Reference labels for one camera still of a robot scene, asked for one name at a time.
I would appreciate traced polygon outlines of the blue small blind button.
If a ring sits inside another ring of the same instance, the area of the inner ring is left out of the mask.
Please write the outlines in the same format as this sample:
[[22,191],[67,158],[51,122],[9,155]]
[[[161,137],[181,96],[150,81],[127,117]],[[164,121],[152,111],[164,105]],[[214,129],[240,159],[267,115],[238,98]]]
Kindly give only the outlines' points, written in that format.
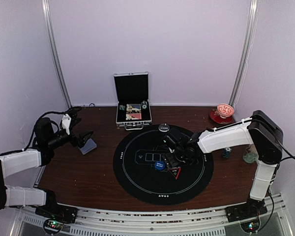
[[163,161],[156,161],[156,162],[154,163],[154,168],[155,168],[156,170],[162,171],[162,170],[165,169],[165,167],[166,167],[166,165],[165,165],[165,163],[164,163]]

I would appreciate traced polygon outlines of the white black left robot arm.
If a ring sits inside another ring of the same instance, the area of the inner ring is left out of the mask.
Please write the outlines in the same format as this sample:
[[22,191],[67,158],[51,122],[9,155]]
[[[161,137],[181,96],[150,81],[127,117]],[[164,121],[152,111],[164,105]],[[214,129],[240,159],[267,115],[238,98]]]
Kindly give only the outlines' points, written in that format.
[[50,218],[57,218],[61,208],[51,190],[8,186],[5,178],[16,173],[48,165],[55,155],[54,150],[70,143],[78,147],[82,154],[94,150],[97,145],[91,139],[93,131],[86,131],[76,136],[72,129],[81,119],[77,116],[80,107],[73,107],[65,112],[60,124],[51,120],[46,112],[34,124],[28,145],[20,150],[0,153],[0,210],[5,207],[38,207]]

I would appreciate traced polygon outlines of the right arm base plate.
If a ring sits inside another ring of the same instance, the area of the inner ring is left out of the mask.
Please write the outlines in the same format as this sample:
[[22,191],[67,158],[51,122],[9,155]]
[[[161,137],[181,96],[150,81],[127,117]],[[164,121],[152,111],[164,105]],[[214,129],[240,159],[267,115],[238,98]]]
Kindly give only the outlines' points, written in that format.
[[254,218],[260,214],[267,213],[267,208],[264,203],[243,203],[225,208],[228,222],[241,221],[249,218]]

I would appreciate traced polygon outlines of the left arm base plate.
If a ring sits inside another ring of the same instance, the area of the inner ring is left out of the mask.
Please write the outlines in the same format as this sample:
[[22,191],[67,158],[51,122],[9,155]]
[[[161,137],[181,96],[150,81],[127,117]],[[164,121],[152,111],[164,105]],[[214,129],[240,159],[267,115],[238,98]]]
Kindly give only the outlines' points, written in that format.
[[35,209],[35,214],[45,218],[54,219],[61,223],[75,223],[78,209],[71,206],[59,205],[57,209],[51,209],[47,206],[38,206]]

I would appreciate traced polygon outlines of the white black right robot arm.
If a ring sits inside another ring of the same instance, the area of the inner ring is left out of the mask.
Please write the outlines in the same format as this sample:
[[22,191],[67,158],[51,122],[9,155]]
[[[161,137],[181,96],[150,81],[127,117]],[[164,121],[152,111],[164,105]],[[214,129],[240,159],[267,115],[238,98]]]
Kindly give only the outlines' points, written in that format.
[[162,141],[168,152],[161,156],[167,169],[194,164],[200,156],[213,151],[240,145],[253,145],[257,151],[257,170],[249,197],[244,204],[226,208],[228,215],[243,213],[252,217],[261,212],[264,198],[275,179],[282,159],[283,131],[264,112],[256,110],[252,116],[220,128],[194,133],[191,137],[171,128]]

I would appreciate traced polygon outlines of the blue patterned card deck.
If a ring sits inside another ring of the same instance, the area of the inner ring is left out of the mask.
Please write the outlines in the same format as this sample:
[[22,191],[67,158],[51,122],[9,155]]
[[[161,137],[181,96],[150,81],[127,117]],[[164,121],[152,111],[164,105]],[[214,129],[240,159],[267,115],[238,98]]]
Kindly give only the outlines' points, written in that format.
[[89,139],[83,147],[79,148],[79,150],[82,153],[82,155],[86,155],[87,153],[91,152],[96,148],[96,142],[93,139]]

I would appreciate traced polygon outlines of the green blue chip stack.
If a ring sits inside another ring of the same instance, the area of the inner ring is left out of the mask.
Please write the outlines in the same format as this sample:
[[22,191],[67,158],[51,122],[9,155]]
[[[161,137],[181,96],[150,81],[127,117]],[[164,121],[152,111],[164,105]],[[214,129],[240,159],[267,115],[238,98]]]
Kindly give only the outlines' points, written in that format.
[[228,159],[230,157],[231,153],[232,153],[232,148],[231,147],[226,147],[222,151],[222,157],[225,158],[225,159]]

